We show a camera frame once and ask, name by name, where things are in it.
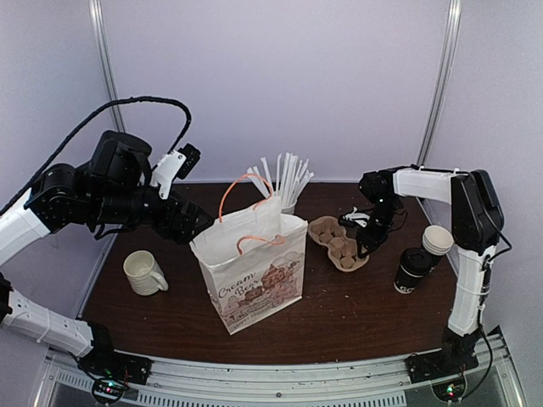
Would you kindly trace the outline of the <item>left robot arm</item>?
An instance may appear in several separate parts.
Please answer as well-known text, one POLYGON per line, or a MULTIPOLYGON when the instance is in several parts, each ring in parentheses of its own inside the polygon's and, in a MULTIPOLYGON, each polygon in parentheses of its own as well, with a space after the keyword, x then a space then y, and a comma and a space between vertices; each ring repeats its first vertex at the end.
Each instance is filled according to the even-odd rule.
MULTIPOLYGON (((160 237, 190 243, 215 219, 171 188, 195 166, 200 152, 188 144, 156 167, 151 146, 133 135, 106 131, 91 159, 78 167, 55 164, 39 172, 1 216, 1 261, 67 225, 87 226, 100 239, 150 226, 160 237)), ((73 354, 114 376, 122 367, 108 329, 59 315, 33 303, 1 280, 1 325, 73 354)))

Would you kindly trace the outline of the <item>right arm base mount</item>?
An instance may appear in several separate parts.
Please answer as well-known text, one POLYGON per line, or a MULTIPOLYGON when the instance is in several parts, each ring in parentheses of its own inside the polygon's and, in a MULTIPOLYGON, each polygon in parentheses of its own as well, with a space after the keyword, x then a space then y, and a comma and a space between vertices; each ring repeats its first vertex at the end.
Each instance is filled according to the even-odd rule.
POLYGON ((432 382, 434 396, 443 402, 457 402, 467 392, 466 372, 479 366, 474 353, 477 333, 460 337, 452 333, 439 350, 411 354, 405 359, 412 384, 432 382))

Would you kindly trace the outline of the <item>black plastic cup lid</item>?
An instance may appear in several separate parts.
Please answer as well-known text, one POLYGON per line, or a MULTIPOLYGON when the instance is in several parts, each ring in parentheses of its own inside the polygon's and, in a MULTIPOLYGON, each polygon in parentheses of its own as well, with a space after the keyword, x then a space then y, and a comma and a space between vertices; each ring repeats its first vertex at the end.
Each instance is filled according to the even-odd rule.
POLYGON ((432 269, 432 259, 422 248, 408 248, 401 257, 402 267, 413 275, 424 275, 432 269))

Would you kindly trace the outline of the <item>black paper coffee cup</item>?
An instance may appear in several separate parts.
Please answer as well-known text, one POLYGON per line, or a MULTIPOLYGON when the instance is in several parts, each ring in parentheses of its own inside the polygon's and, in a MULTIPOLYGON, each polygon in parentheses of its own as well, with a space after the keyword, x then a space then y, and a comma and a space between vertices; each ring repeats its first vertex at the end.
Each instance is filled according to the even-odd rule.
POLYGON ((394 288, 398 293, 410 294, 429 272, 430 269, 412 270, 400 264, 395 274, 394 288))

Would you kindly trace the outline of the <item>white paper takeout bag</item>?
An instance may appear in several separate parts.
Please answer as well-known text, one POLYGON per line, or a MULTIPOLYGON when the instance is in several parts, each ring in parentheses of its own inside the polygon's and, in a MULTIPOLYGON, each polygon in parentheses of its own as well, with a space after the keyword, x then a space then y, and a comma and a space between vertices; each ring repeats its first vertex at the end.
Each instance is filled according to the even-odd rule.
POLYGON ((282 212, 273 193, 245 209, 220 212, 190 248, 210 301, 233 335, 303 296, 306 220, 282 212))

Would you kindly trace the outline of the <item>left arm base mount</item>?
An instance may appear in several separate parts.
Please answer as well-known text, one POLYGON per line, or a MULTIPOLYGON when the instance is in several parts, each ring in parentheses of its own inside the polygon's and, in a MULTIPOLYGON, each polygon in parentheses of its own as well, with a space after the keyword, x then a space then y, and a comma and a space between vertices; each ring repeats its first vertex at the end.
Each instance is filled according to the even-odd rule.
POLYGON ((77 367, 92 381, 91 395, 102 405, 119 402, 131 384, 145 385, 152 360, 142 356, 123 354, 114 350, 92 350, 83 357, 73 354, 77 367))

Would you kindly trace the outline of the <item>cardboard cup carrier tray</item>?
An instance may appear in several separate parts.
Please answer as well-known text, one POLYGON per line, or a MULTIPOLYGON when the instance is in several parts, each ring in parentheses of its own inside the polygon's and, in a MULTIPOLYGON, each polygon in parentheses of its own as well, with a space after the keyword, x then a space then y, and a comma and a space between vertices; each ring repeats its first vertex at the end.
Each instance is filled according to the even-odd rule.
POLYGON ((363 249, 363 257, 359 256, 356 240, 348 236, 336 217, 325 215, 313 220, 308 225, 308 234, 314 243, 327 250, 328 258, 341 272, 354 272, 369 262, 367 251, 363 249))

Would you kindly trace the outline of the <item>stack of paper cups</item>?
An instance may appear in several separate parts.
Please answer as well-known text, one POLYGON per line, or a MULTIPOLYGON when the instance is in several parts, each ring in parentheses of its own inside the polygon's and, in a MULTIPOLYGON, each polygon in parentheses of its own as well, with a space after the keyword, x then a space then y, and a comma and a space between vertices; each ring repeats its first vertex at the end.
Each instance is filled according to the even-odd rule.
POLYGON ((442 226, 428 226, 422 236, 421 248, 428 253, 432 268, 450 251, 454 244, 451 233, 442 226))

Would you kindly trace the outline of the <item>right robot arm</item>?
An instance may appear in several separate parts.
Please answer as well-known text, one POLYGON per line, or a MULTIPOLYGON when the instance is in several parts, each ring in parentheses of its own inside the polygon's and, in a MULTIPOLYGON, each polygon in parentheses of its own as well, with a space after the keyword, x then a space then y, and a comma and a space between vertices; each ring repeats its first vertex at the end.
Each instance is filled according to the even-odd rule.
POLYGON ((498 243, 505 240, 501 232, 504 216, 488 172, 400 166, 365 173, 359 189, 373 205, 371 214, 356 228, 357 248, 362 257, 387 240, 395 211, 402 207, 401 198, 450 205, 459 268, 451 316, 434 364, 440 373, 454 373, 473 353, 482 334, 480 322, 490 290, 491 265, 499 256, 498 243))

